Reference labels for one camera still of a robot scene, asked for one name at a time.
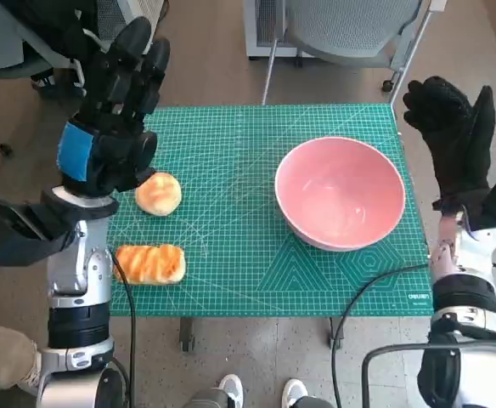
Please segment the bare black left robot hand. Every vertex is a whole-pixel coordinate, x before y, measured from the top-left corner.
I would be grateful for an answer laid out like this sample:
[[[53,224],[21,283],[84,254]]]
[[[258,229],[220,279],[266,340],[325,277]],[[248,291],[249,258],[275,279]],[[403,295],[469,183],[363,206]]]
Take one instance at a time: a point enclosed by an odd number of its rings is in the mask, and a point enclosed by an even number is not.
[[[144,118],[160,100],[171,48],[151,34],[150,22],[135,18],[88,67],[86,94],[65,124],[57,154],[61,184],[74,195],[132,190],[153,172],[157,136],[145,130]]]

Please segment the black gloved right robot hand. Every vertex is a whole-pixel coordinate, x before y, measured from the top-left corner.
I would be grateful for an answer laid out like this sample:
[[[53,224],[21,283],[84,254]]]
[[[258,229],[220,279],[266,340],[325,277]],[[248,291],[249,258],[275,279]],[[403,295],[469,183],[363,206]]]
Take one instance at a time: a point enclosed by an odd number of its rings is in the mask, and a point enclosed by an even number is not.
[[[430,76],[409,82],[403,102],[404,120],[420,132],[431,152],[440,191],[434,208],[452,212],[479,207],[489,192],[496,124],[492,88],[483,86],[472,104],[451,82]]]

